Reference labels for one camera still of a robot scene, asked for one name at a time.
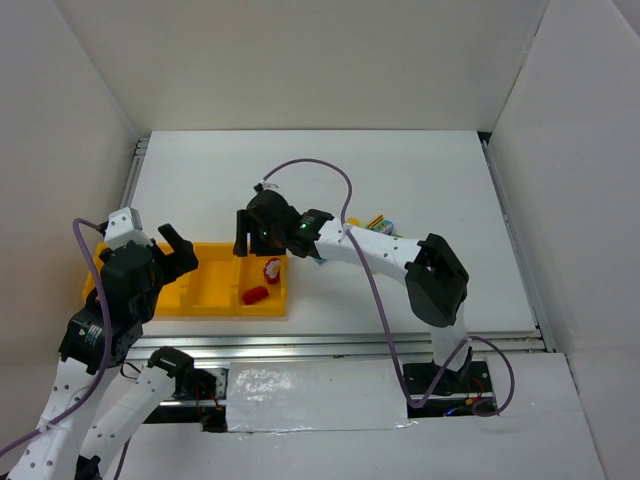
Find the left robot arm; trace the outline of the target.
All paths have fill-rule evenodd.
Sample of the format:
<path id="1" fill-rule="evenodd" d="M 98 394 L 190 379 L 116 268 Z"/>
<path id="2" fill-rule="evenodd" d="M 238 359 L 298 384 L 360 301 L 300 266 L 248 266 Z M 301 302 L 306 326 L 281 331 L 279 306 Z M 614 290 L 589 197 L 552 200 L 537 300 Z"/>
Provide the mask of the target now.
<path id="1" fill-rule="evenodd" d="M 33 431 L 2 448 L 24 452 L 10 479 L 101 479 L 122 465 L 133 435 L 166 399 L 212 398 L 216 377 L 187 353 L 164 346 L 151 354 L 129 389 L 103 417 L 96 412 L 119 375 L 129 349 L 141 338 L 164 286 L 198 266 L 194 247 L 169 224 L 158 231 L 164 253 L 138 228 L 115 239 L 116 224 L 99 226 L 107 243 L 96 264 L 79 231 L 74 234 L 95 282 L 83 308 L 69 321 L 56 376 Z"/>

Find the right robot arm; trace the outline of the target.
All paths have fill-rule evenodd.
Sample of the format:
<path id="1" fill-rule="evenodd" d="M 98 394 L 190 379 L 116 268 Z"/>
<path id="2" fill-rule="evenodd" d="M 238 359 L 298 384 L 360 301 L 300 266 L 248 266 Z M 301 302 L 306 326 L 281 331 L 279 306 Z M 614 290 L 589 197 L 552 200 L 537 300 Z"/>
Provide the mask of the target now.
<path id="1" fill-rule="evenodd" d="M 443 237 L 397 238 L 350 226 L 325 211 L 300 213 L 276 191 L 263 189 L 236 213 L 233 253 L 344 262 L 399 282 L 412 313 L 429 329 L 431 375 L 438 380 L 433 392 L 448 396 L 464 385 L 472 358 L 471 347 L 462 344 L 469 275 Z"/>

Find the red rectangular lego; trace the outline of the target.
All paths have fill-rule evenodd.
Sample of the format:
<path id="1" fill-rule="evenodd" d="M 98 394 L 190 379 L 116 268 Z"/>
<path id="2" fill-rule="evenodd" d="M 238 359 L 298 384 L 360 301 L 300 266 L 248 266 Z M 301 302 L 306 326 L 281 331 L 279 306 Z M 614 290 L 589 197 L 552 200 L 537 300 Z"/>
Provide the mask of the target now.
<path id="1" fill-rule="evenodd" d="M 265 286 L 256 286 L 246 290 L 242 296 L 244 305 L 253 305 L 269 297 L 269 290 Z"/>

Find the red arched lego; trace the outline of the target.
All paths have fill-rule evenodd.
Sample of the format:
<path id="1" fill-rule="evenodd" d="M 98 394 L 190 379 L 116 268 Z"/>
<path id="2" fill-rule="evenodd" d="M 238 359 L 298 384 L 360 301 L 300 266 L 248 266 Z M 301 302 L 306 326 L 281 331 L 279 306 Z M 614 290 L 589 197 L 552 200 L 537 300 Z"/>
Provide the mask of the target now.
<path id="1" fill-rule="evenodd" d="M 269 259 L 263 268 L 264 280 L 269 285 L 277 284 L 280 281 L 282 260 L 280 258 Z"/>

